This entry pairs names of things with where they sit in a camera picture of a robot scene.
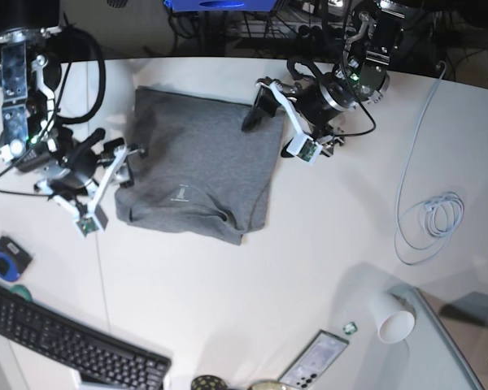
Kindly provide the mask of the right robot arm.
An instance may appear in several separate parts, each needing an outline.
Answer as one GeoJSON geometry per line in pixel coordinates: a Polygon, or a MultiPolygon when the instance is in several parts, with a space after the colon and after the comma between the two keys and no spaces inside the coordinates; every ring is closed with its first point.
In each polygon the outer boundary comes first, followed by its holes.
{"type": "Polygon", "coordinates": [[[111,177],[103,178],[104,184],[132,186],[127,157],[138,151],[136,146],[117,138],[96,154],[93,147],[104,139],[104,129],[96,129],[83,141],[77,141],[70,129],[98,113],[106,86],[101,46],[88,32],[68,23],[58,1],[0,1],[0,159],[7,165],[0,179],[12,169],[37,172],[43,179],[30,196],[73,200],[98,194],[94,174],[104,167],[113,170],[111,177]],[[62,69],[61,63],[73,60],[83,49],[94,55],[98,65],[97,97],[85,114],[62,116],[59,108],[70,71],[62,69]]]}

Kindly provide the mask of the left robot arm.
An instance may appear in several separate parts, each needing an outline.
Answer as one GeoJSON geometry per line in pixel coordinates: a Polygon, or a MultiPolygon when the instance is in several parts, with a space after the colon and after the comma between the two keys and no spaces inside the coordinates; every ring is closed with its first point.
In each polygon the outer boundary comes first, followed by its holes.
{"type": "Polygon", "coordinates": [[[404,14],[387,1],[344,2],[340,28],[329,23],[329,2],[319,3],[320,36],[333,67],[322,72],[309,58],[290,58],[286,67],[292,83],[264,77],[257,80],[255,101],[242,122],[243,132],[253,132],[279,109],[287,114],[295,134],[281,151],[284,158],[296,157],[313,163],[317,157],[333,156],[346,139],[368,135],[344,132],[333,119],[356,109],[367,110],[388,89],[390,56],[403,38],[404,14]]]}

